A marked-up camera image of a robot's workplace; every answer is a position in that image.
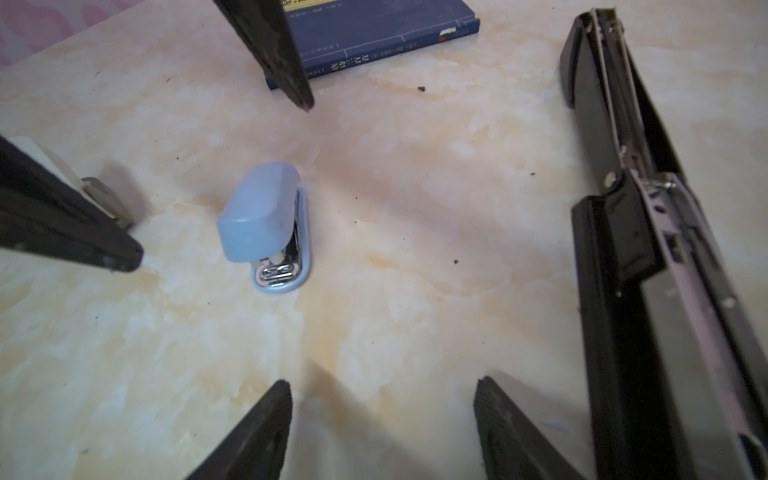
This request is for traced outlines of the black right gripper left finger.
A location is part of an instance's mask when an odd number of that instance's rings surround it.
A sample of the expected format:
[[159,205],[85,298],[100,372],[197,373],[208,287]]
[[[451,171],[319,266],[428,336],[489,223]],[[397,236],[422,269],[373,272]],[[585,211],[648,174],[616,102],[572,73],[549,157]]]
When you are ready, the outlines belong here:
[[278,380],[187,479],[279,479],[292,412],[290,384]]

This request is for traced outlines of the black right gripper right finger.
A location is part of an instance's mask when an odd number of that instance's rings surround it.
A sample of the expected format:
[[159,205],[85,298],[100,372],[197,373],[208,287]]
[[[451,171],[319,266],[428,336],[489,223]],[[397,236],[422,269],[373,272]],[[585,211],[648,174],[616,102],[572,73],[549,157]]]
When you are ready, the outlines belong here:
[[477,382],[473,411],[487,478],[582,477],[489,376]]

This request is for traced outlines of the blue book yellow label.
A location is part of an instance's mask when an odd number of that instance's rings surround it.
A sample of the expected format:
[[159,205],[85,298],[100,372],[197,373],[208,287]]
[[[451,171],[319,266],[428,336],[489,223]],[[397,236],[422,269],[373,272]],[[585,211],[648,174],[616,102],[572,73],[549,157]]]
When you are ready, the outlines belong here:
[[479,32],[462,0],[282,3],[310,79]]

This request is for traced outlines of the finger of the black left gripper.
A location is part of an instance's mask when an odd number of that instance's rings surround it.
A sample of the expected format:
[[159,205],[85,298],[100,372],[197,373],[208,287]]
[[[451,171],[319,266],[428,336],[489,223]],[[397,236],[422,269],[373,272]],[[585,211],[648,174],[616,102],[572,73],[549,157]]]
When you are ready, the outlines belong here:
[[310,111],[314,95],[283,6],[278,0],[214,0],[265,76],[300,109]]
[[3,249],[133,272],[144,250],[128,229],[1,139]]

